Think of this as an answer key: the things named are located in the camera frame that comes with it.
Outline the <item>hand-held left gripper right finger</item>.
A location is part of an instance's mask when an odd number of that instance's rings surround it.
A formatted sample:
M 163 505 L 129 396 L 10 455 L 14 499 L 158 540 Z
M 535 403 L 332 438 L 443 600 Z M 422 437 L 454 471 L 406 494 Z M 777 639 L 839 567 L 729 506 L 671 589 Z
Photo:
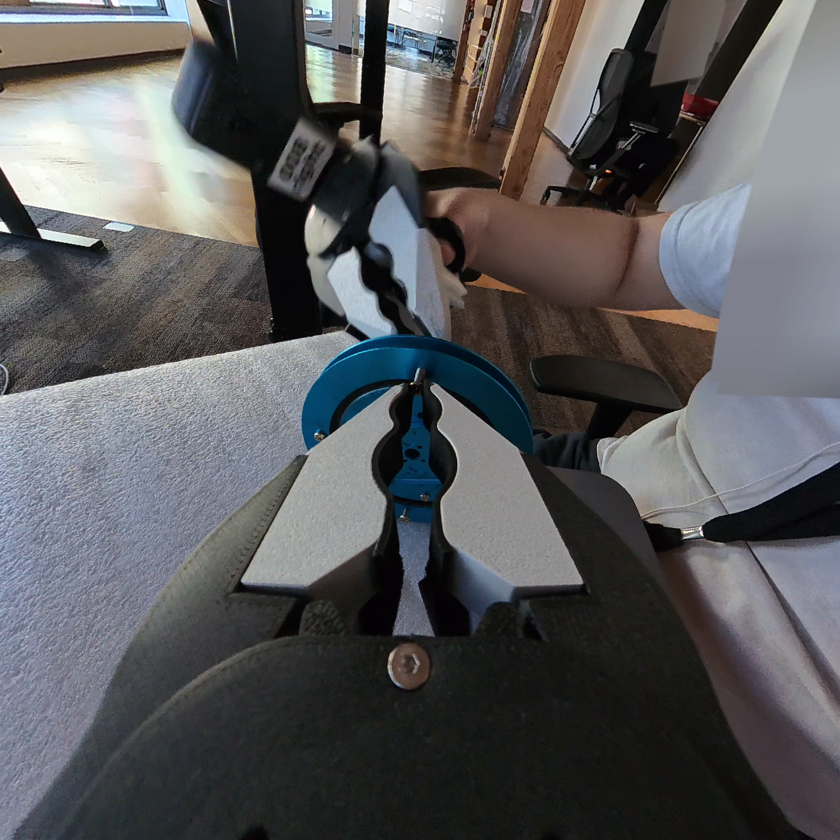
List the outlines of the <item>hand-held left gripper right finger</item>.
M 437 384 L 425 385 L 433 504 L 425 605 L 438 636 L 467 635 L 496 603 L 585 584 L 529 469 L 530 457 Z

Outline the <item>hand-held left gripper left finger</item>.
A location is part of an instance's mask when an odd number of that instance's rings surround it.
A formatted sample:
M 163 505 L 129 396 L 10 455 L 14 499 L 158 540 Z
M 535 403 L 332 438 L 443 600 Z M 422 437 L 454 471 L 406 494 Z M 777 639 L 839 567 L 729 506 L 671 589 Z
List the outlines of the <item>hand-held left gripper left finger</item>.
M 396 385 L 310 451 L 241 585 L 328 601 L 352 632 L 391 635 L 403 564 L 390 485 L 402 440 Z

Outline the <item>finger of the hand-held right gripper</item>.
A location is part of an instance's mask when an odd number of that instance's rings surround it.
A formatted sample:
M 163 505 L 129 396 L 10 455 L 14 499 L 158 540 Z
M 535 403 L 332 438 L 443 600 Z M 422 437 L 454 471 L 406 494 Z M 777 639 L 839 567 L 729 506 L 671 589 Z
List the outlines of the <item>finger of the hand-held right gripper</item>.
M 348 324 L 366 339 L 414 334 L 406 294 L 390 269 L 353 247 L 339 255 L 328 271 Z
M 392 278 L 405 291 L 408 312 L 431 337 L 451 338 L 454 278 L 436 237 L 415 220 L 395 185 L 375 205 L 369 236 L 390 253 Z

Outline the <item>blue round metal turntable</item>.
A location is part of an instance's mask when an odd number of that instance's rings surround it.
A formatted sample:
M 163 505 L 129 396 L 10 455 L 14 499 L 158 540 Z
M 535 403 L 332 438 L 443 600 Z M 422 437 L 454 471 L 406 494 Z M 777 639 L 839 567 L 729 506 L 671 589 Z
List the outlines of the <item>blue round metal turntable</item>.
M 532 418 L 519 389 L 477 353 L 440 339 L 394 335 L 369 339 L 341 352 L 311 387 L 301 414 L 307 448 L 319 429 L 331 434 L 394 385 L 411 382 L 417 368 L 441 385 L 509 442 L 532 453 Z M 403 466 L 390 485 L 397 517 L 429 523 L 441 482 L 428 464 L 429 432 L 422 398 L 413 399 L 411 426 L 402 437 Z

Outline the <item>person's right forearm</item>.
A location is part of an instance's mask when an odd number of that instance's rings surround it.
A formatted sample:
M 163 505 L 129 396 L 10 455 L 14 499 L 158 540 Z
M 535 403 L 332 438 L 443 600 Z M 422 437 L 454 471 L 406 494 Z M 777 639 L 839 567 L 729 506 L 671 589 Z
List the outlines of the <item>person's right forearm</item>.
M 622 216 L 589 207 L 532 206 L 500 197 L 475 266 L 546 301 L 622 311 L 679 310 L 659 265 L 671 213 Z

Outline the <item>black desk leg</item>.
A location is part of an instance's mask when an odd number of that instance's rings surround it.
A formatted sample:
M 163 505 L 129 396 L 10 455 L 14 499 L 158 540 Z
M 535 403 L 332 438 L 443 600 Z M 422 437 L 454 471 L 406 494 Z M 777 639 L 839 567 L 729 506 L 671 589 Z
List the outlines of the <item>black desk leg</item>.
M 243 165 L 255 196 L 257 240 L 266 269 L 275 342 L 322 333 L 303 229 L 307 208 L 267 185 L 301 115 L 336 131 L 360 120 L 360 136 L 380 137 L 385 86 L 387 2 L 373 14 L 362 60 L 360 102 L 315 104 L 306 75 L 303 2 L 199 1 L 209 37 L 186 50 L 172 95 L 178 123 L 195 142 Z

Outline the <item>person's right hand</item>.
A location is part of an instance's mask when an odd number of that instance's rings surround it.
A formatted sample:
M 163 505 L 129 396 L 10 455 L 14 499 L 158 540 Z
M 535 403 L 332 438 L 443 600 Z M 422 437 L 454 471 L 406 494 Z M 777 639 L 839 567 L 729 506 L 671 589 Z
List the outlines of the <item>person's right hand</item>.
M 456 188 L 428 192 L 425 213 L 428 217 L 449 219 L 460 231 L 465 245 L 467 268 L 496 277 L 491 222 L 503 196 L 491 190 Z

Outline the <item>person's dark trousers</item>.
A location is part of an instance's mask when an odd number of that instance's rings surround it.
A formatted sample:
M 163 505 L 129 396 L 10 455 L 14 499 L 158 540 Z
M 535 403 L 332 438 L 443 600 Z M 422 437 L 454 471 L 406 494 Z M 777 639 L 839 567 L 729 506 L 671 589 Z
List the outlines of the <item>person's dark trousers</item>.
M 600 473 L 597 438 L 585 433 L 555 434 L 547 430 L 532 430 L 533 454 L 547 467 L 577 469 Z

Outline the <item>white foam sheet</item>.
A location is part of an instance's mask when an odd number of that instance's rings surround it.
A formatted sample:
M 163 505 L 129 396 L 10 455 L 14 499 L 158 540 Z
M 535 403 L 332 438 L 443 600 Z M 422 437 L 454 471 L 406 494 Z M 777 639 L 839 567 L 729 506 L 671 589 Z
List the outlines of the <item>white foam sheet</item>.
M 354 345 L 2 400 L 2 838 L 441 835 L 463 641 L 240 583 Z

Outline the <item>wooden pillar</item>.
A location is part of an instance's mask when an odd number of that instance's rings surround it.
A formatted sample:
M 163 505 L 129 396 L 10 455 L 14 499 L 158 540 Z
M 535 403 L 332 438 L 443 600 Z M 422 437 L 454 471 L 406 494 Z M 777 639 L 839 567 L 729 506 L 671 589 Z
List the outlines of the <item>wooden pillar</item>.
M 503 165 L 500 194 L 518 200 L 568 58 L 585 1 L 552 1 Z

